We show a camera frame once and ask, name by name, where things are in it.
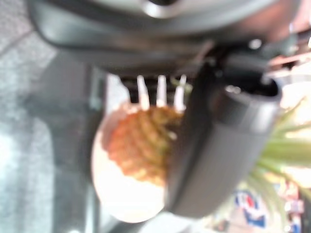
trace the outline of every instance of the plant leaf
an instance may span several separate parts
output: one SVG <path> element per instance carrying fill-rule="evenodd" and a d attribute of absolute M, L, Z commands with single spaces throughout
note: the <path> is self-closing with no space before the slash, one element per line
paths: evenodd
<path fill-rule="evenodd" d="M 270 171 L 280 177 L 283 177 L 285 179 L 287 179 L 288 181 L 294 183 L 295 185 L 297 185 L 298 189 L 300 190 L 300 192 L 305 195 L 309 201 L 311 201 L 311 191 L 309 191 L 308 189 L 302 187 L 293 177 L 291 177 L 290 175 L 282 172 L 278 167 L 277 164 L 273 163 L 273 162 L 268 162 L 267 160 L 259 160 L 258 161 L 258 166 L 264 168 L 267 171 Z"/>

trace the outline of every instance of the blue and red sign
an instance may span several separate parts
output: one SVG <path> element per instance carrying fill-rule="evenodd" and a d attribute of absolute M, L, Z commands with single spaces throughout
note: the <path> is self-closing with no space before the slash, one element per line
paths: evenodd
<path fill-rule="evenodd" d="M 241 190 L 236 193 L 235 204 L 243 209 L 244 217 L 248 225 L 265 228 L 267 214 L 259 198 L 254 197 L 251 192 Z"/>

